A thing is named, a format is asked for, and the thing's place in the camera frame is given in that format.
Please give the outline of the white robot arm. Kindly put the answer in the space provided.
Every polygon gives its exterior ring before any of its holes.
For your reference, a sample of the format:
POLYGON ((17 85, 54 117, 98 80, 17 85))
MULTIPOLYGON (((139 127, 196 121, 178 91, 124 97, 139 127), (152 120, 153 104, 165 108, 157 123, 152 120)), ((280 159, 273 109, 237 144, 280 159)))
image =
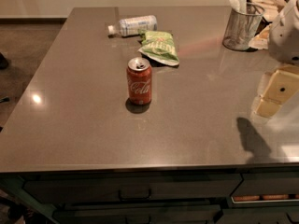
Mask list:
POLYGON ((281 66, 265 73, 252 105, 263 118, 273 117, 299 91, 299 0, 289 0, 272 22, 268 50, 281 66))

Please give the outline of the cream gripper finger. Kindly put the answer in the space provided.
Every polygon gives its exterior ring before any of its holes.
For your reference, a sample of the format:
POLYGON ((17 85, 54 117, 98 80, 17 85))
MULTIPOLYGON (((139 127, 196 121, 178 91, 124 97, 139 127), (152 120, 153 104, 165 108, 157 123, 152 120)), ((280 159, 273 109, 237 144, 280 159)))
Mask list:
POLYGON ((263 118, 273 117, 299 92, 299 67, 284 64, 272 73, 265 73, 254 100, 254 113, 263 118))

